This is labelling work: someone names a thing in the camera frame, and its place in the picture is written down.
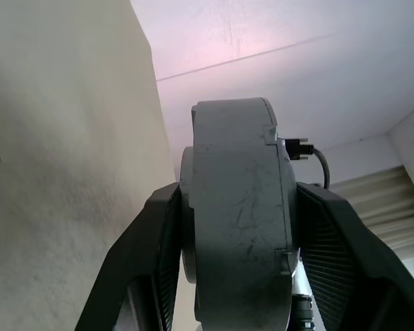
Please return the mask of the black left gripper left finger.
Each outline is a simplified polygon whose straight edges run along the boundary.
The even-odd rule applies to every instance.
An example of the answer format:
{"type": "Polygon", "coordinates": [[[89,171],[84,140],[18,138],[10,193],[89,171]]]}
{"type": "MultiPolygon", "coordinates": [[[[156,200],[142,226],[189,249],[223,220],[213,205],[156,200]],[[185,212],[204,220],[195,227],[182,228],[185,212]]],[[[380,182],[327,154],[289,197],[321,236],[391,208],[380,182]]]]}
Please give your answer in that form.
{"type": "Polygon", "coordinates": [[[75,331],[172,331],[181,242],[181,191],[172,183],[109,249],[75,331]]]}

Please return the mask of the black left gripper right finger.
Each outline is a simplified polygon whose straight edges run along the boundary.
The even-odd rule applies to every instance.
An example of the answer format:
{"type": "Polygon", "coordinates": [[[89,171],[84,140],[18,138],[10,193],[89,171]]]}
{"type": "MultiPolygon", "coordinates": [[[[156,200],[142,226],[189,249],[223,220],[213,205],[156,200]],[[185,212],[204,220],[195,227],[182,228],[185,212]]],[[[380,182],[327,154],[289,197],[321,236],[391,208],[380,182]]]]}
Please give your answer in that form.
{"type": "Polygon", "coordinates": [[[414,331],[414,278],[351,204],[297,184],[298,233],[326,331],[414,331]]]}

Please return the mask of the silver round motor lid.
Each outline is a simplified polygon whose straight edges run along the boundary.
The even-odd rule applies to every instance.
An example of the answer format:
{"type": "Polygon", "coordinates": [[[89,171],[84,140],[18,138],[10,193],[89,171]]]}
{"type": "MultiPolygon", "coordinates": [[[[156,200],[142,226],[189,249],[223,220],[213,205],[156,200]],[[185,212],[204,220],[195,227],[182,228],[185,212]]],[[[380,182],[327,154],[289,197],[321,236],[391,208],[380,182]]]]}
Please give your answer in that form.
{"type": "Polygon", "coordinates": [[[277,147],[277,158],[279,161],[279,180],[282,189],[284,207],[284,225],[286,230],[286,249],[279,251],[281,262],[281,324],[274,331],[286,331],[289,324],[292,294],[295,287],[294,276],[299,261],[299,246],[297,238],[297,188],[295,175],[290,164],[290,158],[286,149],[286,142],[279,136],[277,119],[272,105],[266,98],[262,98],[270,120],[274,126],[274,132],[268,135],[268,141],[277,147]]]}

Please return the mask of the silver motor housing copper coils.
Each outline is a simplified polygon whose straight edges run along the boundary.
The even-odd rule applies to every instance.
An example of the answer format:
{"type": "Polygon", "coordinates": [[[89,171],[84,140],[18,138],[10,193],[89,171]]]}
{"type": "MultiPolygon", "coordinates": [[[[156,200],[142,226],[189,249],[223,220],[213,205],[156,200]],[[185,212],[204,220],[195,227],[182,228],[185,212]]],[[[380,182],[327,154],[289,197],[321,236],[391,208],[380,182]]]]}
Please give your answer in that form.
{"type": "Polygon", "coordinates": [[[203,331],[285,331],[285,203],[262,98],[193,108],[196,310],[203,331]]]}

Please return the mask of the white slatted blind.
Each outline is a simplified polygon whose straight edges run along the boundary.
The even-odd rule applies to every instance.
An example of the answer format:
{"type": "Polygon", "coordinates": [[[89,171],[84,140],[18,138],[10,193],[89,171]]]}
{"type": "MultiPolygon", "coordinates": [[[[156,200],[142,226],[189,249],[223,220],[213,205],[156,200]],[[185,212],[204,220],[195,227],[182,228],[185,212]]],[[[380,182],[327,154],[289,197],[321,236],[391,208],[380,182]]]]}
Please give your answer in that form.
{"type": "Polygon", "coordinates": [[[414,258],[414,185],[404,167],[334,183],[330,189],[400,259],[414,258]]]}

